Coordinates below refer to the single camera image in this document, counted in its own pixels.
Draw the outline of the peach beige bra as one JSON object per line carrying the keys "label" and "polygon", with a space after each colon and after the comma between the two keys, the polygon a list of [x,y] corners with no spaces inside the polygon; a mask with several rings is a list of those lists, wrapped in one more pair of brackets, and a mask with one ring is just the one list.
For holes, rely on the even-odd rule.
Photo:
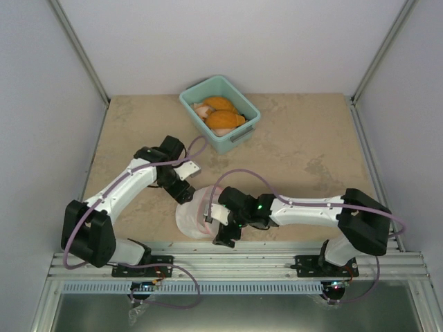
{"label": "peach beige bra", "polygon": [[[207,117],[215,112],[215,110],[207,105],[204,105],[203,103],[193,103],[191,104],[191,107],[193,111],[199,116],[199,118],[205,122]],[[212,129],[211,131],[218,137],[225,136],[226,134],[232,132],[234,128],[227,128],[227,129]]]}

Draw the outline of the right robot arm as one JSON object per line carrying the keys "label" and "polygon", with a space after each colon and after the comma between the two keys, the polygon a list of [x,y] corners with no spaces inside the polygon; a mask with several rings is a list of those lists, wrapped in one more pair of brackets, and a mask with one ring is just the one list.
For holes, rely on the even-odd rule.
{"label": "right robot arm", "polygon": [[390,235],[390,211],[357,189],[342,196],[296,200],[275,194],[257,198],[226,187],[218,199],[210,199],[205,221],[219,222],[213,243],[234,248],[242,229],[268,230],[288,225],[336,228],[340,234],[323,242],[318,255],[297,255],[292,268],[298,277],[356,277],[356,256],[386,254]]}

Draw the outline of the white mesh laundry bag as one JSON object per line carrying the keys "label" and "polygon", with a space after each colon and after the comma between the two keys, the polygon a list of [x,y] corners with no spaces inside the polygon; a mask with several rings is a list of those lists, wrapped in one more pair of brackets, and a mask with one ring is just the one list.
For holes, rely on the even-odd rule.
{"label": "white mesh laundry bag", "polygon": [[[178,205],[175,212],[175,220],[178,229],[187,237],[192,239],[212,238],[214,239],[219,230],[219,222],[204,221],[204,210],[209,203],[212,185],[197,190],[191,202]],[[221,187],[216,187],[212,203],[219,204],[218,198],[222,193]]]}

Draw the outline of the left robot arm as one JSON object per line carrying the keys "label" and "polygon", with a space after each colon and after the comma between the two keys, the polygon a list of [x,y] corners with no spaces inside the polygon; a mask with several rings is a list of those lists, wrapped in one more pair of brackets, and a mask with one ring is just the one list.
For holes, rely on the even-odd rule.
{"label": "left robot arm", "polygon": [[187,179],[201,168],[185,151],[179,139],[166,136],[158,147],[140,148],[128,166],[97,194],[85,201],[71,201],[65,209],[61,238],[65,268],[80,267],[68,263],[68,255],[74,255],[83,265],[101,268],[118,264],[136,276],[148,274],[151,250],[135,240],[117,238],[114,223],[149,186],[165,190],[178,204],[192,200],[195,189]]}

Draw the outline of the orange mesh garment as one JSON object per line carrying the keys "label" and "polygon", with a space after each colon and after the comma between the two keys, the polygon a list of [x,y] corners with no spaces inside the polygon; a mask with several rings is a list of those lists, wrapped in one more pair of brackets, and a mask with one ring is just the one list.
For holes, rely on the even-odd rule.
{"label": "orange mesh garment", "polygon": [[210,114],[205,119],[210,129],[235,129],[246,123],[246,118],[239,114],[234,104],[225,97],[212,96],[202,104],[210,107]]}

